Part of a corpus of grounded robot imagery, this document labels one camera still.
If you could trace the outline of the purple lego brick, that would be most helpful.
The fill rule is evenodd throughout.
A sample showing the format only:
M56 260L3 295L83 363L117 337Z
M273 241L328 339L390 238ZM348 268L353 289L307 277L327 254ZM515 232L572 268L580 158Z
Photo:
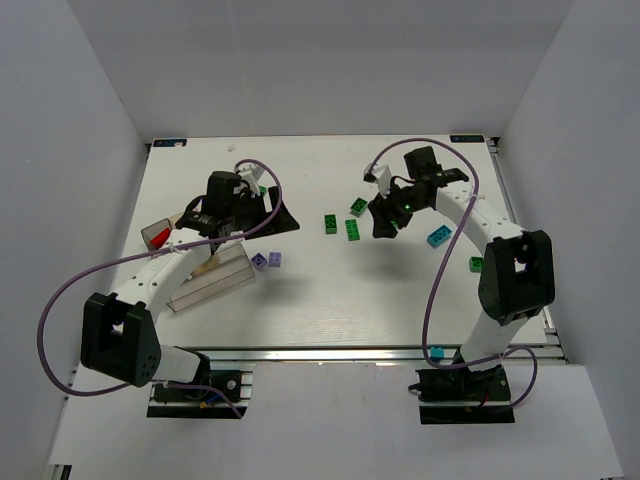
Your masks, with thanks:
M251 258L251 263L257 270L262 270L268 265L268 260L261 253L256 253Z
M279 268L282 264L281 252L270 252L268 256L268 266L272 268Z

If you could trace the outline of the blue lego brick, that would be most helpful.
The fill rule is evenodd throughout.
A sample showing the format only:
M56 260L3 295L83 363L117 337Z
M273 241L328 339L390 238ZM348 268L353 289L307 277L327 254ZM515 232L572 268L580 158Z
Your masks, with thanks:
M427 236L426 242L431 247L437 248L448 240L451 235L452 230L448 226L442 225Z

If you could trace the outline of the red lego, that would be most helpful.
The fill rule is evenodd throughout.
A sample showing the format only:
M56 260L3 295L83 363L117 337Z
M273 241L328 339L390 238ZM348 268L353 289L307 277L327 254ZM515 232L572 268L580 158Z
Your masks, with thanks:
M160 231L156 236L154 236L151 240L150 243L152 245L152 247L154 249L160 249L161 247L163 247L165 245L165 243L167 242L169 236L171 233L171 229L170 228L165 228L162 231Z

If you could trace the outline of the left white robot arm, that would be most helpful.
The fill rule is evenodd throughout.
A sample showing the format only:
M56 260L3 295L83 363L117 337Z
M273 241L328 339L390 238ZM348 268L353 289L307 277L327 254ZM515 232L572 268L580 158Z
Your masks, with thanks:
M129 280L85 303L80 360L84 367L128 385L152 381L205 385L209 362L195 351L159 342L155 324L171 297L218 246L299 229L280 184L266 193L248 170L215 171L205 194L194 198L163 246Z

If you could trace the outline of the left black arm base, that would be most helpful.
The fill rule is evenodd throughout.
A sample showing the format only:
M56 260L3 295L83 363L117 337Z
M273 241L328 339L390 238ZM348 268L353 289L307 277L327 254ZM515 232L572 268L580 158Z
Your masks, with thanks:
M151 389L146 416L152 419L240 420L249 405L253 372L244 368L213 366L208 389Z

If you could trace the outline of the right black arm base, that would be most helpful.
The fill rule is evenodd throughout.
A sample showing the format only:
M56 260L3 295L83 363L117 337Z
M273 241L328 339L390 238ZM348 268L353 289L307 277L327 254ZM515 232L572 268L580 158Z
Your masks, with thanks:
M484 371L417 370L408 391L418 396L422 425L513 424L511 390L502 365Z

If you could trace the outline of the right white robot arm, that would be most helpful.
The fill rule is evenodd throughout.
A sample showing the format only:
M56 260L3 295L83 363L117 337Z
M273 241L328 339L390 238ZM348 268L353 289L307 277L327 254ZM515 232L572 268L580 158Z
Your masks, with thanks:
M436 141L404 157L410 180L396 185L386 165L372 162L363 179L378 187L368 209L376 239L393 239L413 215L432 209L456 226L454 240L468 238L483 258L478 298L481 313L453 363L455 369L490 370L501 363L518 331L555 299L552 243L542 230L527 231L493 208L479 192L473 168L443 168Z

